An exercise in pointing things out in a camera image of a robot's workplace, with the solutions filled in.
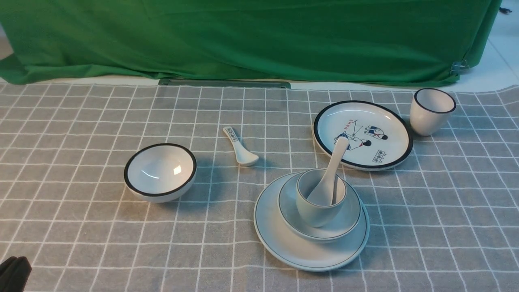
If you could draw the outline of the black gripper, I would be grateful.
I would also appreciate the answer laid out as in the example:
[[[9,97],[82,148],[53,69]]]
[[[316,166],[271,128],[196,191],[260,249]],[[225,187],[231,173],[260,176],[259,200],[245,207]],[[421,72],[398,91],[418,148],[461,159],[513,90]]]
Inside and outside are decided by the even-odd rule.
[[[27,257],[11,256],[0,265],[0,290],[2,292],[23,292],[31,274],[31,264]]]

